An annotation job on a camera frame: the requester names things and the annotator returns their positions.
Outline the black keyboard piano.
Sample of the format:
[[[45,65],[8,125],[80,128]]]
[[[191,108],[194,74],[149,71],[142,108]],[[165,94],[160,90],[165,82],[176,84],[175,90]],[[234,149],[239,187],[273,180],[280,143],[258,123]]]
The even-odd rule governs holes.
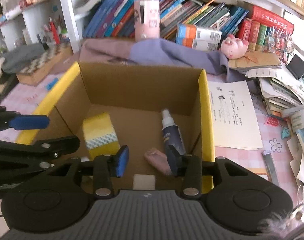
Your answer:
[[[15,74],[2,73],[0,76],[0,103],[19,83]]]

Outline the white spray bottle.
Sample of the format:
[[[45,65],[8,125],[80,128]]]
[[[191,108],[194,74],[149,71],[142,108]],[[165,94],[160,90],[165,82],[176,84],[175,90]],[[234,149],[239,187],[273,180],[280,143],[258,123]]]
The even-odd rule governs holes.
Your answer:
[[[162,112],[162,134],[164,142],[165,153],[168,154],[171,152],[170,145],[173,145],[176,148],[177,152],[180,155],[186,154],[185,145],[181,136],[179,127],[175,124],[170,111],[164,109]]]

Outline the orange white medicine boxes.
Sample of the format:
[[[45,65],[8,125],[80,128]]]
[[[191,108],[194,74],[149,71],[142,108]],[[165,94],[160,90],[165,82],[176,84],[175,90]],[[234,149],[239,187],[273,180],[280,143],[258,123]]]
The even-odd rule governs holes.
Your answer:
[[[200,51],[215,51],[221,41],[222,32],[213,28],[202,28],[192,24],[178,24],[176,44]]]

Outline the pink checkered tablecloth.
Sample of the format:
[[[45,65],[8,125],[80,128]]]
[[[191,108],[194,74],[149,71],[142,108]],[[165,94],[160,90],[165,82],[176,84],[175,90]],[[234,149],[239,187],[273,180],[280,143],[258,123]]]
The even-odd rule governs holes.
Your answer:
[[[48,75],[38,86],[29,86],[18,83],[9,94],[0,102],[9,111],[22,114],[31,114],[38,107],[49,91],[46,86],[64,76],[64,73]],[[216,147],[215,153],[224,156],[251,171],[262,171],[265,164],[262,158],[264,150],[270,150],[276,168],[279,185],[297,202],[297,183],[290,167],[293,160],[288,148],[288,139],[281,138],[283,128],[287,124],[281,120],[269,117],[259,93],[251,93],[252,102],[256,111],[263,148],[257,151],[234,148]]]

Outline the pink cylindrical device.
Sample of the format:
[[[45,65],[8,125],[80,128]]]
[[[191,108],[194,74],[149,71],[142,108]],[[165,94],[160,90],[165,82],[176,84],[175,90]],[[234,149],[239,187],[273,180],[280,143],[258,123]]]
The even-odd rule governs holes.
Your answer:
[[[160,1],[134,1],[135,41],[160,37]]]

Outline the yellow cardboard box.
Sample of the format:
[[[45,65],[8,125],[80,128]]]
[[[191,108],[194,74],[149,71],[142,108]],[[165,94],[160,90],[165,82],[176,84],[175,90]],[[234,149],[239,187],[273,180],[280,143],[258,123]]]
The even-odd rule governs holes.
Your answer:
[[[23,131],[17,142],[30,145],[68,135],[84,141],[83,121],[108,113],[119,143],[127,145],[130,152],[124,176],[113,180],[114,189],[130,189],[134,175],[151,174],[156,177],[156,189],[179,190],[179,178],[162,175],[144,158],[150,148],[164,148],[163,109],[170,111],[179,126],[186,150],[213,161],[207,74],[203,69],[185,67],[75,63],[35,110],[49,117],[49,126]]]

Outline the blue wrapper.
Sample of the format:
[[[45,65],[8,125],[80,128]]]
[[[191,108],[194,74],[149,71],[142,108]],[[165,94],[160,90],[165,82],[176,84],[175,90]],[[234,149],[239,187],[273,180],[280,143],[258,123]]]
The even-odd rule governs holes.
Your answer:
[[[47,85],[46,85],[46,90],[47,91],[50,91],[55,85],[56,83],[59,81],[59,79],[56,77],[55,79],[53,79],[51,82],[49,82]]]

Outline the grey folded clothing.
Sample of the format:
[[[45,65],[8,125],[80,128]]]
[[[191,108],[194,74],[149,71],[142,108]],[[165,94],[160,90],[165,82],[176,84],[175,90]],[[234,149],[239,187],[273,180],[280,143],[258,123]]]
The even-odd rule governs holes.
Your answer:
[[[5,59],[2,64],[2,71],[6,74],[17,74],[44,52],[45,50],[40,43],[17,47],[0,56]]]

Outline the row of leaning books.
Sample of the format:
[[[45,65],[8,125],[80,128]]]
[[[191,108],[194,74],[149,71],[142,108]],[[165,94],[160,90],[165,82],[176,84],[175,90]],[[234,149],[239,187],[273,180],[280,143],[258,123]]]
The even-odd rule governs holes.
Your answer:
[[[96,12],[82,33],[84,38],[132,37],[134,35],[134,4],[130,0],[99,0],[94,3]],[[223,34],[236,34],[238,25],[249,13],[248,10],[225,3],[215,4],[197,0],[158,0],[160,3],[161,37],[174,38],[179,23],[203,28],[216,28]]]

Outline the red dictionary books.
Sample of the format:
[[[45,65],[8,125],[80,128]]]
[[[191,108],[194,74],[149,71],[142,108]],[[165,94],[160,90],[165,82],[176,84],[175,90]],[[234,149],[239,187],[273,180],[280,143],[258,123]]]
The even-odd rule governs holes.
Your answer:
[[[282,61],[293,54],[294,24],[263,7],[244,3],[247,11],[236,37],[249,43],[248,51],[276,53]]]

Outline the pink cloth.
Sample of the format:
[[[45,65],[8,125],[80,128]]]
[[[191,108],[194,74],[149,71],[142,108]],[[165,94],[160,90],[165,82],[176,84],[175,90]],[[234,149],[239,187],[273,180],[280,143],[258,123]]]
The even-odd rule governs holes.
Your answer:
[[[134,40],[123,38],[90,38],[83,42],[80,51],[53,66],[50,74],[66,72],[74,62],[105,62],[134,64],[130,51]]]

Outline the pink pig toy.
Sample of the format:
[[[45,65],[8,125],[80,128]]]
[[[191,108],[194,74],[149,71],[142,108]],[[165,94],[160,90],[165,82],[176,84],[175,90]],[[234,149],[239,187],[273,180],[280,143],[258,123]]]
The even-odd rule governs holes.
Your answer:
[[[247,40],[243,41],[232,34],[228,34],[227,38],[221,43],[220,51],[228,59],[239,59],[246,54],[248,47],[249,42]]]

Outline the grey metal ruler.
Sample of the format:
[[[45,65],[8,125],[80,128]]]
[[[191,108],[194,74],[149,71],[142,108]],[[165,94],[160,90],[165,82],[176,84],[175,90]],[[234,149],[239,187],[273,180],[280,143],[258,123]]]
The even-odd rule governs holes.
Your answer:
[[[270,181],[275,184],[276,186],[279,186],[279,181],[277,177],[276,168],[272,159],[272,154],[269,150],[264,150],[262,152],[262,158],[265,163],[266,170],[268,172]]]

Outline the purple cloth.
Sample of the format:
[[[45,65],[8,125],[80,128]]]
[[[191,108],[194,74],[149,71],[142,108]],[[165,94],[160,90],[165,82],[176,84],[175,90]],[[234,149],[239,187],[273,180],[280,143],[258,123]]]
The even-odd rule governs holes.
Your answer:
[[[192,67],[215,76],[226,74],[227,82],[246,80],[245,75],[228,66],[226,56],[219,50],[195,50],[160,38],[135,43],[128,59],[136,64]]]

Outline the pink stapler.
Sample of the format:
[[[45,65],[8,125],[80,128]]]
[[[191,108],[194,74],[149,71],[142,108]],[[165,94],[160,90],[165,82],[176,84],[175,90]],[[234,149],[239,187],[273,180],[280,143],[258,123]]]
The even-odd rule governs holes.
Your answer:
[[[156,148],[151,148],[145,152],[144,157],[146,161],[161,174],[171,176],[172,171],[167,161],[167,156]]]

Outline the yellow tape roll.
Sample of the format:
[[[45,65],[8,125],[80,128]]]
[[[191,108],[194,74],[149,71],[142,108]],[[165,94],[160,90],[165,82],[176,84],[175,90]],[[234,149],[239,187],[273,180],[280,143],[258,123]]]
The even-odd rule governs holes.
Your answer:
[[[107,112],[83,120],[82,130],[91,160],[99,155],[115,155],[120,149],[117,134]]]

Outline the wooden chess board box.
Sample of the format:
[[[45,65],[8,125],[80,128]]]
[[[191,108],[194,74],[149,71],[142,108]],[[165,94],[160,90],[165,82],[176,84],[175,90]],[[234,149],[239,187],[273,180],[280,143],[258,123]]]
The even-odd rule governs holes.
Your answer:
[[[37,86],[48,76],[57,63],[68,59],[72,54],[70,43],[55,45],[17,73],[17,79],[24,85]]]

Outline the red bottle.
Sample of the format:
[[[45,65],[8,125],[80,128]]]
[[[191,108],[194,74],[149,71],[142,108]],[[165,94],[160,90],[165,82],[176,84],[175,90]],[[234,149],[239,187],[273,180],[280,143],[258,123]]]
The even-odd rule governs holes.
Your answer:
[[[51,17],[49,18],[49,22],[50,22],[51,32],[53,34],[54,41],[58,45],[58,44],[60,44],[60,38],[59,38],[59,35],[56,31],[56,27],[55,27],[55,24],[53,22],[53,19]]]

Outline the black phone stand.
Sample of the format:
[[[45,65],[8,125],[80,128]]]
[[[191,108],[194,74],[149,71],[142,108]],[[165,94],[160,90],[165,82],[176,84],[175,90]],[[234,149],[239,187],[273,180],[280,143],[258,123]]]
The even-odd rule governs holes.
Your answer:
[[[296,54],[290,62],[286,64],[286,68],[296,80],[304,79],[304,61]]]

